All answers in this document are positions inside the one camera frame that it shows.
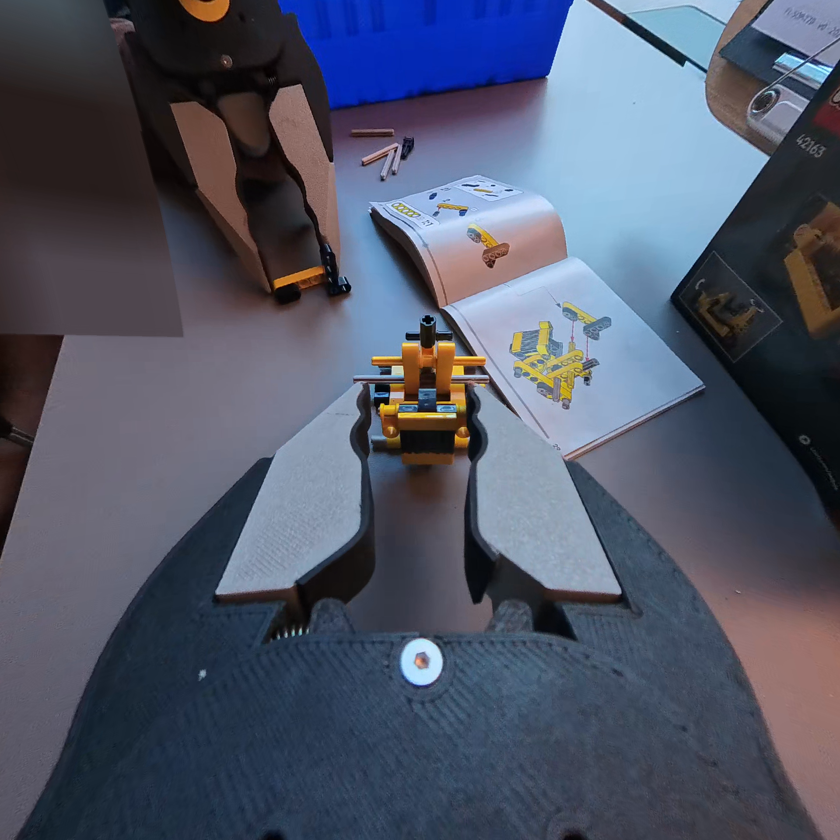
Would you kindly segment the yellow and black lego model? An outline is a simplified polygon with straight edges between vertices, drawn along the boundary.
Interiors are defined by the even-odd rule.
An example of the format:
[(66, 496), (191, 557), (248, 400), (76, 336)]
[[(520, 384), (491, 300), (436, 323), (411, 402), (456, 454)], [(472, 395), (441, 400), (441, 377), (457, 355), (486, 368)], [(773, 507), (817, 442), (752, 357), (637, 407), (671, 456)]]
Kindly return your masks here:
[(373, 386), (384, 448), (396, 450), (408, 466), (450, 466), (469, 443), (466, 387), (486, 385), (484, 356), (458, 355), (453, 333), (438, 330), (433, 315), (406, 333), (398, 355), (374, 356), (376, 374), (353, 383)]

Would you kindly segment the black clipboard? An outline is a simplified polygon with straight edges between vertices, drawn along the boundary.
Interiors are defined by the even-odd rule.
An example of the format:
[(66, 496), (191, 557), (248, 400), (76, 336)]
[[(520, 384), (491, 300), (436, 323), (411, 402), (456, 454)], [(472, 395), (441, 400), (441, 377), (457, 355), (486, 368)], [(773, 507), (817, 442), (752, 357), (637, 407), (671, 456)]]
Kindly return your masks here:
[[(806, 58), (806, 54), (761, 33), (751, 24), (736, 34), (720, 51), (722, 58), (765, 85), (775, 83), (789, 69), (786, 65), (782, 65), (781, 68), (776, 66), (777, 61), (785, 54), (791, 54), (793, 57), (791, 67), (798, 65)], [(836, 62), (837, 59), (818, 56), (810, 66), (783, 79), (782, 84), (810, 98), (812, 92), (817, 90), (827, 78), (827, 74), (819, 72), (817, 80), (807, 80), (805, 72), (809, 67), (814, 68), (817, 64), (834, 68)]]

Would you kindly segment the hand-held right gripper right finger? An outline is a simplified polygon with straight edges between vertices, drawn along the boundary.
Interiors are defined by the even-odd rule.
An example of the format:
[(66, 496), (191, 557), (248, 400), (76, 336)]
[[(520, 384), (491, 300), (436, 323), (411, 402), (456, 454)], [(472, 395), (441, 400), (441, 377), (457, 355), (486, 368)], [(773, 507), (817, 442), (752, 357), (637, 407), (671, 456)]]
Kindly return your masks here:
[(484, 387), (469, 386), (467, 409), (472, 602), (619, 602), (621, 585), (562, 455)]

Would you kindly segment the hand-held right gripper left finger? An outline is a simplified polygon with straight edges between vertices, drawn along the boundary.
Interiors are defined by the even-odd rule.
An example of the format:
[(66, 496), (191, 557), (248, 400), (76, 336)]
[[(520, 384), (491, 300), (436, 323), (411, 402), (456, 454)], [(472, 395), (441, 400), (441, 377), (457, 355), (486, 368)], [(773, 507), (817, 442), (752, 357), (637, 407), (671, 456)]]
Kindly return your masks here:
[(353, 385), (277, 450), (216, 589), (221, 601), (350, 602), (375, 569), (371, 398)]

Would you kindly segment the lego instruction booklet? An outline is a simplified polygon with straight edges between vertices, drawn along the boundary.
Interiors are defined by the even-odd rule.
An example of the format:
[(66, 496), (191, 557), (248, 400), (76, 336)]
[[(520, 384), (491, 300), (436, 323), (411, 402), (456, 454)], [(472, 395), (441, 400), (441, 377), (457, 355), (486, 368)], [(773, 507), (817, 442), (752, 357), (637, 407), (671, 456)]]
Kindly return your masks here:
[(373, 202), (513, 411), (573, 459), (704, 388), (583, 261), (539, 194), (468, 175)]

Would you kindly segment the round wooden tray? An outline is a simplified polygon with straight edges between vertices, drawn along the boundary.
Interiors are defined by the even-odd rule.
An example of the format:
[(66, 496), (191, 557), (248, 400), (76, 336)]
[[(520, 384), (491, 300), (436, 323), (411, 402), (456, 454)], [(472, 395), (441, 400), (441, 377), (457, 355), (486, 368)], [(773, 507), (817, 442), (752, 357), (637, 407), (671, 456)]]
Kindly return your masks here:
[(766, 4), (767, 2), (764, 1), (743, 1), (734, 11), (710, 59), (706, 96), (710, 111), (720, 123), (743, 137), (755, 148), (770, 154), (778, 147), (778, 143), (753, 130), (748, 122), (750, 103), (756, 95), (761, 93), (766, 86), (765, 83), (720, 56), (721, 49), (742, 29), (751, 24)]

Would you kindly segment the glass panel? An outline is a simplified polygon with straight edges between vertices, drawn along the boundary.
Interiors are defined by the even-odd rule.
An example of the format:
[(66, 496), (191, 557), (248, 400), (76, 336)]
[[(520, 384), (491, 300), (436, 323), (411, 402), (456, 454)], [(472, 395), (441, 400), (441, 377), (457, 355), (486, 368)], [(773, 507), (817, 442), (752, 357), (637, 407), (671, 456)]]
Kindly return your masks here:
[(591, 4), (684, 67), (707, 72), (736, 1), (592, 1)]

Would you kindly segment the white paper sheet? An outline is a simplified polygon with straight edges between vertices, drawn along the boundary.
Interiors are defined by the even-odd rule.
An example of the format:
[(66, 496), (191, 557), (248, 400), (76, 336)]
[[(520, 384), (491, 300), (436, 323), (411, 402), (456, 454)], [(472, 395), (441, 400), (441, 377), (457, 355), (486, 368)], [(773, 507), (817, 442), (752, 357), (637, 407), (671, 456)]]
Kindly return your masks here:
[(760, 33), (810, 55), (838, 40), (838, 1), (771, 1), (752, 21)]

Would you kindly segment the black lego set box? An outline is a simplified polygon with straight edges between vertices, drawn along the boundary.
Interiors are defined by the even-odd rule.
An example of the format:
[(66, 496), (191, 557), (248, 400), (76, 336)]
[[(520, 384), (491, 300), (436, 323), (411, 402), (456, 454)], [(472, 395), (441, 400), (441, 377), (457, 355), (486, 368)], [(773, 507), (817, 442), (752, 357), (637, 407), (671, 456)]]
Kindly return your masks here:
[(671, 296), (839, 510), (839, 68)]

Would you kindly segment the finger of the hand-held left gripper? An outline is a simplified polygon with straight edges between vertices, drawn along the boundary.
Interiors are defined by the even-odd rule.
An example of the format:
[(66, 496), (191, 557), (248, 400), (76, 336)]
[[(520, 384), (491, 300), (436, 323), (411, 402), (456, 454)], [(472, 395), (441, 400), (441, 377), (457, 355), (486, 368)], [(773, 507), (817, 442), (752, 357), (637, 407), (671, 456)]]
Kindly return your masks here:
[(269, 184), (268, 276), (336, 277), (340, 225), (335, 167), (301, 86), (282, 88), (269, 109), (279, 179)]
[(237, 167), (223, 121), (194, 101), (171, 103), (155, 73), (141, 75), (141, 129), (155, 175), (191, 188), (247, 272), (265, 291), (269, 281), (236, 190)]

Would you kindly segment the blue plastic bin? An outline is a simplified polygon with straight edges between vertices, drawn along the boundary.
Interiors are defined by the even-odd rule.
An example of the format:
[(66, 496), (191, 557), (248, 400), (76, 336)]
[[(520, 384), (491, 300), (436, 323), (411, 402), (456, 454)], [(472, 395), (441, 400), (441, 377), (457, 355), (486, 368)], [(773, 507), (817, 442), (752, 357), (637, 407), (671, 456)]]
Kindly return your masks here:
[(571, 1), (280, 1), (332, 109), (546, 77)]

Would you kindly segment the small yellow black lego assembly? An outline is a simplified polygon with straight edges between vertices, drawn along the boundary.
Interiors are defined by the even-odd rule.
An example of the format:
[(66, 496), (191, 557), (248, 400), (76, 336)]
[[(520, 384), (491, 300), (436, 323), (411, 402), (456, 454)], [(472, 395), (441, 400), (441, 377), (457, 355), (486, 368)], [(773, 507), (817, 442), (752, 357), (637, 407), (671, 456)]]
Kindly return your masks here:
[(329, 296), (336, 297), (351, 292), (351, 284), (339, 273), (338, 260), (329, 243), (321, 245), (321, 264), (309, 269), (275, 279), (271, 282), (272, 296), (286, 305), (300, 299), (301, 290), (324, 285)]

